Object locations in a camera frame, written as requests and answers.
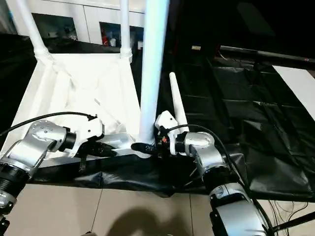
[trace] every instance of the white cabinet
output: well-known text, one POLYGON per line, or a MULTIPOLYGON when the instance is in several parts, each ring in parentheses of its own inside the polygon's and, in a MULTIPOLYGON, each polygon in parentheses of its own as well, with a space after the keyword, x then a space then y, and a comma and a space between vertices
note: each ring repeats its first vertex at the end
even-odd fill
MULTIPOLYGON (((16 5, 7 0, 18 34, 29 35, 16 5)), ((78 41, 102 44, 101 23, 120 24, 120 0, 27 0, 42 37, 57 36, 56 24, 71 23, 78 41)), ((144 27, 145 0, 129 0, 129 24, 144 27)))
MULTIPOLYGON (((90 35, 90 42, 102 44, 101 23, 111 23, 120 25, 120 10, 84 6, 85 16, 90 35)), ((144 27, 144 13, 129 12, 129 25, 134 27, 144 27)))
MULTIPOLYGON (((13 14, 18 34, 28 36, 29 32, 20 15, 16 0, 7 0, 7 3, 13 14)), ((28 0, 28 5, 32 13, 72 18, 78 40, 82 42, 90 41, 83 5, 47 0, 28 0)))

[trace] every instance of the black plastic sheet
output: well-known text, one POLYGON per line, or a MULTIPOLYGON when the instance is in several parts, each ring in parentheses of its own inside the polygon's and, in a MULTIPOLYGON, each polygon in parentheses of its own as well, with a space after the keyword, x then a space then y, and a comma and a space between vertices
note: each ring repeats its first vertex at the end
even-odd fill
MULTIPOLYGON (((1 130, 12 122, 36 60, 25 37, 0 35, 1 130)), ((50 52, 106 53, 108 48, 46 40, 50 52)), ((141 54, 131 65, 140 95, 141 54)), ((315 202, 315 121, 270 66, 212 61, 174 62, 164 55, 157 113, 173 112, 168 73, 175 71, 188 122, 212 129, 226 144, 242 178, 258 199, 315 202)), ((135 155, 41 168, 32 183, 159 192, 205 193, 189 157, 135 155)))

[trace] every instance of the tile floor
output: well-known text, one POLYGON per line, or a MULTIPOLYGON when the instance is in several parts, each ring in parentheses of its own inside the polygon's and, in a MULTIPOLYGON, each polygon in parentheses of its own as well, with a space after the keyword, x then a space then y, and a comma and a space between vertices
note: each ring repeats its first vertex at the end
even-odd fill
MULTIPOLYGON (((261 203, 273 221, 269 203, 261 203)), ((292 203, 279 204, 286 219, 292 203)), ((294 209, 303 205, 296 203, 294 209)), ((310 204, 296 215, 314 210, 310 204)), ((148 192, 30 184, 7 217, 11 225, 5 235, 80 236, 92 230, 97 236, 212 236, 210 211, 208 197, 201 195, 161 198, 148 192)), ((315 221, 292 228, 290 235, 312 236, 314 226, 315 221)))

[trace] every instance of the cabinet door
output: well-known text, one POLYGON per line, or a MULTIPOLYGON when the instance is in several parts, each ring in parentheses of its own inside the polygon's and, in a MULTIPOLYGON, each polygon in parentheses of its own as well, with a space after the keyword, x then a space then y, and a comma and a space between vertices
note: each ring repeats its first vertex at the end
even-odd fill
MULTIPOLYGON (((101 23, 120 25, 120 10, 84 6, 90 42, 102 44, 101 23)), ((129 24, 133 27, 144 27, 144 13, 129 12, 129 24)))
MULTIPOLYGON (((55 2, 49 0, 28 0, 27 2, 31 13, 35 13, 33 14, 33 16, 35 18, 37 27, 39 28, 39 31, 43 37, 45 37, 47 32, 41 32, 40 20, 44 19, 45 15, 47 15, 48 22, 52 22, 53 24, 60 23, 62 21, 62 17, 65 18, 66 22, 70 22, 70 25, 72 22, 78 41, 90 42, 84 8, 82 5, 55 2)), ((17 28, 18 34, 28 36, 28 29, 26 28, 24 20, 21 17, 20 10, 16 4, 16 1, 7 0, 7 3, 10 11, 13 14, 14 24, 17 28)))

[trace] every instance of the silver robotic arm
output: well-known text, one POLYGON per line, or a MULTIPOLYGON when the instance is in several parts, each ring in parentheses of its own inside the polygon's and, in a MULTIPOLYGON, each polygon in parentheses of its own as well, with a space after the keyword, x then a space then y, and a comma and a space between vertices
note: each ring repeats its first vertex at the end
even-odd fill
POLYGON ((214 144, 210 134, 191 132, 178 135, 175 143, 177 151, 185 151, 186 155, 195 158, 198 172, 210 193, 214 234, 266 236, 266 220, 214 144))
POLYGON ((258 209, 258 202, 254 204, 250 199, 228 153, 223 158, 211 134, 180 133, 181 127, 167 111, 159 115, 155 126, 159 132, 154 145, 135 143, 131 148, 147 154, 168 156, 181 153, 195 158, 197 170, 209 193, 215 236, 273 235, 268 216, 262 213, 262 208, 261 211, 258 209))
POLYGON ((17 141, 0 160, 0 235, 9 222, 3 215, 11 212, 17 196, 32 178, 47 152, 72 149, 76 134, 69 128, 47 120, 34 122, 25 137, 17 141))

